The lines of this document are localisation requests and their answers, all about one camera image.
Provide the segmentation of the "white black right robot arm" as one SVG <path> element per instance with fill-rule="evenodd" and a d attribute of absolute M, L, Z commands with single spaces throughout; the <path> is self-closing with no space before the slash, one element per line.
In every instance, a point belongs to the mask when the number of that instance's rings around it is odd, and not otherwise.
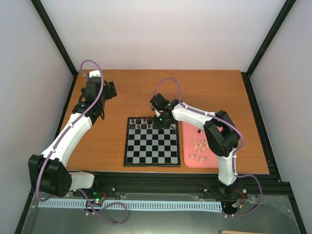
<path fill-rule="evenodd" d="M 157 129 L 182 121 L 205 133 L 208 146 L 218 160 L 218 190 L 229 196 L 237 187 L 236 153 L 244 146 L 245 138 L 227 112 L 206 112 L 179 99 L 168 101 L 160 93 L 153 95 L 150 104 L 156 113 L 153 123 Z"/>

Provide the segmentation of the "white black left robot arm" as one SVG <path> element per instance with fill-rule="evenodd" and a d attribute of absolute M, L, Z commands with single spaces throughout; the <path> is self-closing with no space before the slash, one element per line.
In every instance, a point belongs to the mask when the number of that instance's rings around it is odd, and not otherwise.
<path fill-rule="evenodd" d="M 78 103 L 63 130 L 46 150 L 28 160 L 31 184 L 39 201 L 43 201 L 40 192 L 58 197 L 77 189 L 84 189 L 90 196 L 101 192 L 101 183 L 95 180 L 93 173 L 69 172 L 66 166 L 85 133 L 98 118 L 104 119 L 105 101 L 116 95 L 114 83 L 105 81 L 101 71 L 89 73 L 86 86 L 82 88 Z"/>

